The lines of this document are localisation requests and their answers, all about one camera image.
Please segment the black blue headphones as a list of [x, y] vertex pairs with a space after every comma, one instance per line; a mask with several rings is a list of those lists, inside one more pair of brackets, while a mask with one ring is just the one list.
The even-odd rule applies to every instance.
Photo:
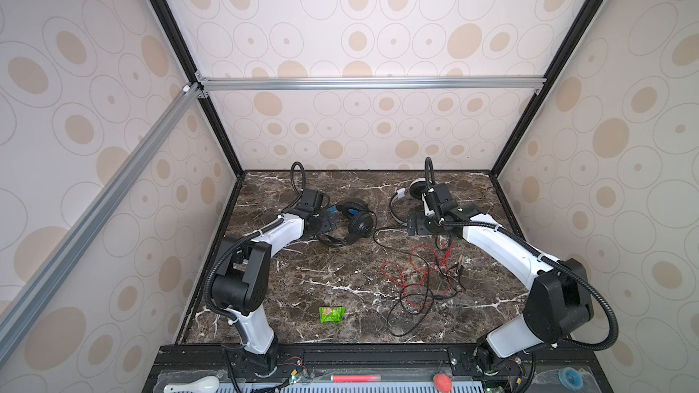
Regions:
[[317, 236], [315, 239], [327, 247], [351, 246], [362, 238], [369, 238], [376, 229], [376, 216], [362, 199], [349, 198], [331, 206], [335, 221], [347, 224], [347, 236], [338, 238], [331, 233]]

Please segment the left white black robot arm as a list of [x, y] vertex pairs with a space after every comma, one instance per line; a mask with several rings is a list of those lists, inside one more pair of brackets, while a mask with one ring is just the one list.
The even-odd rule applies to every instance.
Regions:
[[276, 370], [279, 348], [263, 307], [271, 259], [288, 245], [323, 229], [315, 220], [325, 200], [324, 193], [303, 189], [298, 200], [269, 224], [240, 238], [222, 240], [217, 260], [207, 274], [203, 300], [210, 311], [233, 322], [243, 356], [260, 375]]

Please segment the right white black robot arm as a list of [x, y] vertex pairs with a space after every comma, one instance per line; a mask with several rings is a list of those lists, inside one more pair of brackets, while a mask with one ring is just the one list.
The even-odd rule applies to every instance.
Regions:
[[[592, 351], [615, 345], [620, 333], [617, 316], [602, 293], [588, 282], [579, 261], [546, 255], [477, 206], [458, 204], [445, 184], [419, 178], [398, 195], [422, 202], [423, 209], [409, 215], [410, 234], [447, 233], [461, 238], [503, 265], [529, 291], [522, 314], [478, 340], [473, 358], [480, 371], [495, 372], [504, 360], [521, 351], [561, 342]], [[596, 343], [573, 340], [571, 334], [595, 315], [594, 303], [607, 318], [606, 337]]]

